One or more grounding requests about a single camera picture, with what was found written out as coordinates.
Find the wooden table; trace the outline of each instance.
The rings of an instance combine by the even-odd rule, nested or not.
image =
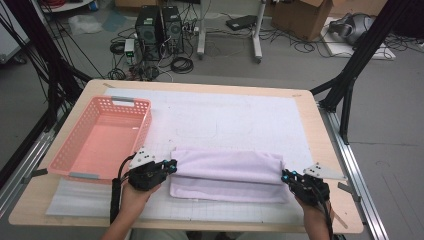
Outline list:
[[[223,93],[258,96],[276,96],[293,98],[296,101],[303,128],[310,147],[312,158],[329,168],[342,171],[326,131],[321,115],[312,94],[307,90],[254,88],[236,86],[156,83],[156,82],[128,82],[113,80],[92,80],[84,89],[75,107],[68,116],[62,129],[58,133],[49,151],[41,162],[39,169],[46,168],[55,153],[65,141],[67,135],[76,123],[86,104],[93,95],[103,94],[107,88],[128,88],[161,91],[183,91],[198,93]],[[28,184],[9,221],[16,225],[32,226],[109,226],[108,218],[89,217],[59,217],[47,216],[45,212],[56,192],[60,176],[47,174],[35,177]],[[335,233],[360,233],[363,231],[362,221],[350,194],[337,187],[338,181],[326,180],[330,185],[332,206],[337,218],[334,220]],[[171,221],[171,220],[138,220],[135,228],[152,229],[190,229],[208,231],[278,231],[304,232],[302,225],[281,225],[265,223],[238,223],[238,222],[201,222],[201,221]]]

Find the hand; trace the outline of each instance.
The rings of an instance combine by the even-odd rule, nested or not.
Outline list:
[[[305,230],[308,233],[310,240],[328,240],[330,239],[326,216],[317,207],[307,205],[299,198],[295,197],[299,205],[303,209],[303,222]],[[330,213],[331,222],[334,219],[334,211],[331,208],[330,202],[326,202],[327,209]]]
[[[144,192],[135,190],[130,184],[125,183],[122,190],[121,209],[115,221],[110,225],[102,239],[124,239],[131,226],[144,210],[147,201],[160,184],[151,190]]]

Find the desktop computer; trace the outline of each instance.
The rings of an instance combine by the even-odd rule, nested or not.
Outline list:
[[[162,58],[160,48],[164,42],[160,8],[154,5],[142,6],[135,23],[135,30],[142,60],[160,60]]]
[[[162,8],[165,41],[169,54],[184,52],[182,21],[176,6]]]

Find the lavender towel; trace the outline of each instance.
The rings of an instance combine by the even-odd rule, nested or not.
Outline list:
[[[289,191],[280,180],[281,155],[258,151],[177,148],[178,171],[170,194],[177,198],[231,202],[285,203]]]

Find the cable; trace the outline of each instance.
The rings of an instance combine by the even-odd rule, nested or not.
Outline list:
[[[187,74],[194,69],[193,61],[185,57],[176,57],[171,62],[171,70],[178,74]]]

